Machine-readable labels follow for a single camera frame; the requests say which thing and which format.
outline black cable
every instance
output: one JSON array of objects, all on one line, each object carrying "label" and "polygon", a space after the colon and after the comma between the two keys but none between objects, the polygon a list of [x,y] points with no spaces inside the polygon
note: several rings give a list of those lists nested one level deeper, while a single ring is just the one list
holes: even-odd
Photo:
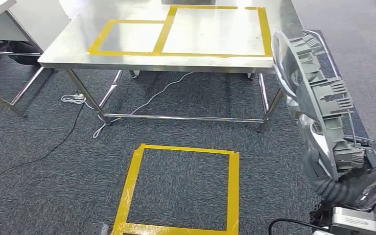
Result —
[{"label": "black cable", "polygon": [[289,222],[289,223],[295,223],[295,224],[300,224],[300,225],[303,225],[303,226],[311,227],[311,228],[314,228],[314,229],[318,229],[318,230],[320,230],[320,231],[329,232],[329,229],[322,228],[322,227],[319,227],[319,226],[316,226],[316,225],[313,225],[313,224],[309,224],[309,223],[306,223],[306,222],[303,222],[303,221],[299,221],[299,220],[296,220],[296,219],[275,219],[275,220],[273,220],[273,221],[269,224],[269,235],[273,235],[273,234],[272,234],[272,227],[273,227],[273,225],[275,225],[277,222]]},{"label": "black cable", "polygon": [[60,142],[55,148],[53,148],[51,151],[49,151],[49,152],[48,152],[45,156],[43,156],[42,158],[38,158],[38,159],[35,159],[35,160],[30,161],[30,162],[27,162],[27,163],[22,163],[22,164],[19,164],[19,165],[16,165],[16,166],[12,166],[12,167],[10,167],[10,168],[4,170],[3,172],[0,173],[0,176],[2,176],[2,175],[3,175],[4,173],[6,173],[7,171],[10,171],[10,170],[15,169],[15,168],[17,168],[17,167],[20,167],[20,166],[23,166],[23,165],[28,165],[28,164],[31,164],[31,163],[35,163],[35,162],[37,162],[37,161],[41,161],[42,159],[48,157],[48,156],[49,156],[52,152],[54,152],[54,150],[56,150],[58,147],[60,147],[60,145],[62,145],[62,144],[67,140],[67,138],[72,134],[72,131],[74,130],[75,125],[77,124],[78,117],[80,116],[80,113],[81,113],[81,111],[83,110],[83,106],[84,106],[84,105],[81,105],[81,108],[80,108],[80,110],[78,111],[77,117],[76,117],[75,120],[74,120],[74,125],[72,126],[72,128],[71,128],[69,134],[68,134],[68,135],[63,139],[63,141],[61,141],[61,142]]}]

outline black bag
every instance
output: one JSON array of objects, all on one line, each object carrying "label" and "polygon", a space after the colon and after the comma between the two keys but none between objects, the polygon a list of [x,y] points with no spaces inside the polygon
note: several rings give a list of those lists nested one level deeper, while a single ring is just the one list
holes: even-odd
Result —
[{"label": "black bag", "polygon": [[[7,51],[16,53],[39,53],[33,45],[22,41],[9,41]],[[10,55],[9,57],[22,65],[40,66],[38,63],[39,56]]]}]

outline white cable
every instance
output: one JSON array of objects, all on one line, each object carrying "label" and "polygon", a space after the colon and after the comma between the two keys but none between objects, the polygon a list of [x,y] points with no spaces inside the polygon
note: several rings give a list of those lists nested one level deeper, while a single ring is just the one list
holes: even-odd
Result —
[{"label": "white cable", "polygon": [[94,109],[86,102],[86,98],[84,98],[83,94],[65,94],[61,97],[61,101],[65,103],[74,103],[74,104],[82,104],[84,103],[90,109]]},{"label": "white cable", "polygon": [[[133,112],[131,112],[130,114],[131,114],[131,115],[132,115],[132,114],[135,114],[139,109],[141,109],[141,108],[145,107],[146,105],[148,105],[148,104],[153,100],[153,98],[155,98],[156,96],[162,94],[162,93],[163,93],[163,92],[164,92],[164,91],[165,91],[170,85],[182,81],[182,79],[184,79],[186,76],[188,76],[188,75],[190,75],[190,74],[192,74],[192,73],[194,73],[194,72],[189,72],[189,73],[183,75],[178,81],[169,83],[168,85],[165,86],[165,88],[164,88],[162,91],[160,91],[160,92],[154,94],[154,95],[148,100],[148,102],[146,102],[144,105],[139,106],[137,109],[135,109],[135,110],[134,110]],[[119,117],[119,118],[116,118],[116,119],[114,119],[113,121],[110,121],[110,122],[115,122],[115,121],[117,121],[117,120],[119,120],[119,119],[122,119],[122,118]],[[96,130],[96,132],[93,134],[93,138],[94,138],[94,139],[96,139],[96,138],[98,137],[98,135],[100,134],[100,132],[103,130],[103,128],[104,128],[105,126],[107,126],[106,123],[104,123],[100,128],[98,128],[98,130]]]}]

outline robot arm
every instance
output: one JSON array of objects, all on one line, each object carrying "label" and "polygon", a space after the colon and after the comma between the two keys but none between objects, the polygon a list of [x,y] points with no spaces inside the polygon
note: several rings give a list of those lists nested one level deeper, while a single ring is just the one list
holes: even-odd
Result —
[{"label": "robot arm", "polygon": [[[307,146],[305,173],[312,189],[323,198],[318,218],[312,222],[319,224],[327,217],[330,228],[341,228],[345,220],[357,216],[372,222],[376,218],[371,212],[376,205],[376,142],[355,136],[347,88],[334,67],[332,78],[325,78],[320,69],[317,55],[325,48],[320,40],[310,34],[290,40],[277,32],[272,41],[278,82]],[[352,130],[351,136],[344,135],[344,123]]]}]

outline yellow tape rectangle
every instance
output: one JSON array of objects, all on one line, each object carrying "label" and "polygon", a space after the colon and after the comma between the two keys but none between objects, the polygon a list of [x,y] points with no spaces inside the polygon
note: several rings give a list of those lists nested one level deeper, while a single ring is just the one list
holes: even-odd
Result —
[{"label": "yellow tape rectangle", "polygon": [[[266,9],[264,7],[247,6],[246,10],[256,10],[260,23],[261,38],[263,40],[264,55],[245,55],[245,54],[212,54],[212,53],[169,53],[163,52],[166,39],[168,38],[173,21],[178,9],[227,9],[236,10],[237,6],[208,6],[208,5],[171,5],[168,15],[164,21],[147,21],[147,20],[109,20],[103,27],[102,31],[88,49],[89,55],[100,56],[188,56],[188,57],[271,57],[271,34],[269,22],[267,20]],[[163,24],[162,30],[156,41],[152,52],[138,51],[113,51],[99,50],[104,39],[112,29],[114,24]]]},{"label": "yellow tape rectangle", "polygon": [[[139,169],[141,167],[144,149],[161,149],[229,155],[226,231],[127,223],[127,216],[129,214],[130,205],[132,203],[133,192],[135,190],[136,180],[138,178]],[[238,152],[228,150],[150,145],[142,143],[140,147],[133,152],[133,157],[129,165],[129,171],[126,177],[126,182],[123,186],[123,192],[119,207],[117,209],[112,235],[123,235],[123,233],[135,235],[238,235],[240,165],[239,157],[240,156]]]}]

